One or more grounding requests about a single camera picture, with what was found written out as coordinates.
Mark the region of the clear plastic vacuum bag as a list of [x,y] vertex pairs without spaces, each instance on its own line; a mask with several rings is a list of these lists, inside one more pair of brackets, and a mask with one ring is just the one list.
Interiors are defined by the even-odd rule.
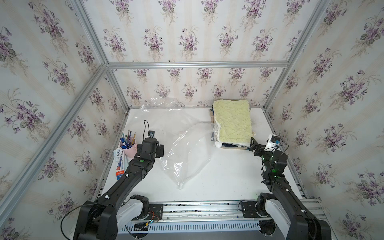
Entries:
[[211,136],[218,126],[211,123],[208,108],[184,108],[176,99],[154,98],[131,113],[127,125],[139,141],[148,130],[155,131],[165,146],[162,171],[180,190],[211,161],[215,148]]

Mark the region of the light green knitted blanket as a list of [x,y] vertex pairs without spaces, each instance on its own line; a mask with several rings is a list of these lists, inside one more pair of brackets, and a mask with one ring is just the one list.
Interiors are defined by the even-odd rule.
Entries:
[[216,100],[213,110],[220,142],[250,146],[253,130],[247,100]]

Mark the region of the beige floral fleece blanket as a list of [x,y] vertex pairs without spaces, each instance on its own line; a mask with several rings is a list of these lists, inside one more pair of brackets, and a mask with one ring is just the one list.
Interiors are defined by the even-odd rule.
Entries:
[[214,123],[215,122],[214,110],[212,108],[210,109],[210,118],[211,118],[211,123]]

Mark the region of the navy star pattern blanket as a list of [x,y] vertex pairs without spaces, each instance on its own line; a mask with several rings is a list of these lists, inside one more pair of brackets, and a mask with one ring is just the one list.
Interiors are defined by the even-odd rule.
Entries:
[[219,149],[238,149],[238,150],[248,150],[249,149],[249,146],[245,146],[245,145],[220,142],[218,139],[218,133],[216,133],[216,132],[212,133],[211,141],[214,142],[215,147],[219,148]]

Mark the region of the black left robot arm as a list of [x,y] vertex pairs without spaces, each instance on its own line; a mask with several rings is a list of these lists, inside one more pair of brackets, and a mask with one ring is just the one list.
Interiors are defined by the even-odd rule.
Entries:
[[86,201],[80,206],[74,240],[115,240],[118,231],[137,216],[146,215],[143,207],[148,199],[133,196],[123,204],[134,187],[153,168],[156,158],[164,156],[164,145],[154,137],[145,138],[137,145],[137,153],[129,162],[123,176],[95,201]]

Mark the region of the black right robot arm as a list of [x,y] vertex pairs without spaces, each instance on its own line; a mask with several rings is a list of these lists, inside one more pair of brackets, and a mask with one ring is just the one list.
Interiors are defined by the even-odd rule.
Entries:
[[269,135],[266,145],[250,139],[249,151],[262,160],[261,177],[270,191],[257,199],[256,212],[271,217],[286,240],[331,240],[331,227],[319,220],[293,192],[284,171],[288,155],[280,150],[281,138]]

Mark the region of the pink pen cup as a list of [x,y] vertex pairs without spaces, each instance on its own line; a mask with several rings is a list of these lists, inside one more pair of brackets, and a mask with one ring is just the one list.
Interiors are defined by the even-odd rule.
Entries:
[[127,147],[126,145],[124,145],[124,143],[122,142],[119,142],[119,143],[120,143],[120,148],[123,150],[124,154],[128,158],[133,159],[137,153],[137,145],[132,145],[130,147]]

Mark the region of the blue pen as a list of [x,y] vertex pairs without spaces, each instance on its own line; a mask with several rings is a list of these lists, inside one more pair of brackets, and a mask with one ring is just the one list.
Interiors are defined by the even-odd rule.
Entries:
[[120,147],[122,149],[128,149],[130,144],[126,142],[125,138],[120,138]]

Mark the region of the white toothpaste box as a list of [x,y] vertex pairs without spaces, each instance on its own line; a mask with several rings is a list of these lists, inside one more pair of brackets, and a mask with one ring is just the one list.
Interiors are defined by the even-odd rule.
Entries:
[[114,157],[117,163],[116,165],[116,179],[119,180],[126,172],[127,169],[127,157],[124,153],[124,149],[116,149],[114,150]]

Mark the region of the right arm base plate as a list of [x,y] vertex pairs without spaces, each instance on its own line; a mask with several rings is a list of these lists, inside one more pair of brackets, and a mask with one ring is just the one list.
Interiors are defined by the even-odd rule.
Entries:
[[239,210],[244,218],[279,218],[287,216],[286,211],[278,200],[240,201]]

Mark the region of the aluminium mounting rail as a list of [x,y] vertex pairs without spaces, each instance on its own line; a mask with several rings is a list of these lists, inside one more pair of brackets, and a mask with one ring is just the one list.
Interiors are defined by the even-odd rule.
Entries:
[[270,218],[244,218],[239,210],[240,201],[200,201],[200,202],[149,202],[148,200],[130,199],[127,203],[163,204],[163,218],[155,222],[192,222],[192,221],[239,221],[239,220],[269,220]]

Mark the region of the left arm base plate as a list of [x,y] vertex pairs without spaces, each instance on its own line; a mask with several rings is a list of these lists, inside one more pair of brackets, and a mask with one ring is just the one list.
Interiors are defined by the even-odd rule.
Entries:
[[118,213],[119,223],[128,223],[132,221],[159,221],[163,218],[163,204],[127,203],[123,205]]

